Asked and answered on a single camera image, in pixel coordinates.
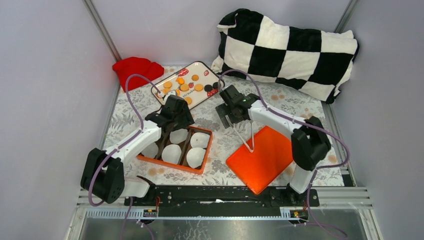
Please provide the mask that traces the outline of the orange cookie box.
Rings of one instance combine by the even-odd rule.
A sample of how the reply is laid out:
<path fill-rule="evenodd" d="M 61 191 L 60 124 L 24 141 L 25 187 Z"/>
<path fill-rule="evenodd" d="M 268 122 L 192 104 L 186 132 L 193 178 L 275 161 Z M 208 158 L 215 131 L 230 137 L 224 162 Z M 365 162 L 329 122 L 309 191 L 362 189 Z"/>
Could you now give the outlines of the orange cookie box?
<path fill-rule="evenodd" d="M 136 157 L 148 163 L 201 175 L 204 172 L 212 140 L 212 131 L 189 126 L 160 137 Z"/>

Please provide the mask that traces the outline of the white strawberry tray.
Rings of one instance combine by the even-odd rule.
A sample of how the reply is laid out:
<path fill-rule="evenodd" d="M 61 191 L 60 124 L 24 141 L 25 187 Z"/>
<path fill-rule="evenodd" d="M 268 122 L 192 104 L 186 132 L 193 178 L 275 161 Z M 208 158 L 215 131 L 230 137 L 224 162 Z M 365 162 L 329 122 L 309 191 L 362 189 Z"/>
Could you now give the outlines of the white strawberry tray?
<path fill-rule="evenodd" d="M 195 61 L 176 71 L 151 88 L 151 93 L 162 105 L 170 95 L 184 99 L 191 110 L 218 93 L 218 86 L 225 85 L 223 80 L 203 62 Z"/>

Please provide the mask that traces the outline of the metal tongs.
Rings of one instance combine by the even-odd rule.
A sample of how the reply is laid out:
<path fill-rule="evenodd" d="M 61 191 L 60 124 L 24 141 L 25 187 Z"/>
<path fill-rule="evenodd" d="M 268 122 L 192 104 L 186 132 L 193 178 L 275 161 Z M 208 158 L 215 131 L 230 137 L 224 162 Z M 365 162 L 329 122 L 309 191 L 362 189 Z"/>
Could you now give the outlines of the metal tongs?
<path fill-rule="evenodd" d="M 239 137 L 242 144 L 247 148 L 250 153 L 255 150 L 254 128 L 252 120 L 242 120 L 239 122 L 232 122 L 230 116 L 225 116 L 229 128 Z"/>

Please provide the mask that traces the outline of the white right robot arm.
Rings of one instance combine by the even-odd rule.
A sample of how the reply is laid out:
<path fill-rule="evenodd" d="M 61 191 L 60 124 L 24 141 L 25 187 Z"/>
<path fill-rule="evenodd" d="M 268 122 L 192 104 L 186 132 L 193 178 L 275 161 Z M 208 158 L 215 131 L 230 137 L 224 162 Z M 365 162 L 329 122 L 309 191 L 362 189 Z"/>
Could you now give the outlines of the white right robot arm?
<path fill-rule="evenodd" d="M 215 109 L 226 129 L 244 121 L 264 126 L 226 160 L 227 166 L 258 195 L 295 163 L 286 198 L 293 206 L 301 205 L 307 199 L 306 190 L 317 164 L 331 149 L 320 119 L 296 117 L 256 94 L 242 94 L 233 85 L 219 95 L 223 103 Z"/>

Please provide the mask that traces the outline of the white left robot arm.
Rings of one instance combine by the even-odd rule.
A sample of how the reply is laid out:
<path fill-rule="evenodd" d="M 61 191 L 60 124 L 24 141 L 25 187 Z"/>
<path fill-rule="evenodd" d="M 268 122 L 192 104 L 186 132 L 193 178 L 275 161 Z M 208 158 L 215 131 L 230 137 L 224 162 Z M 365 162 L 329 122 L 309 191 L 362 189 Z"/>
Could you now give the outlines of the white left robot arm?
<path fill-rule="evenodd" d="M 150 144 L 165 134 L 194 124 L 188 103 L 171 95 L 158 111 L 143 118 L 143 123 L 120 142 L 101 150 L 93 148 L 87 156 L 80 186 L 103 203 L 114 203 L 119 197 L 136 197 L 144 206 L 152 204 L 155 192 L 152 183 L 142 177 L 125 177 L 124 170 Z"/>

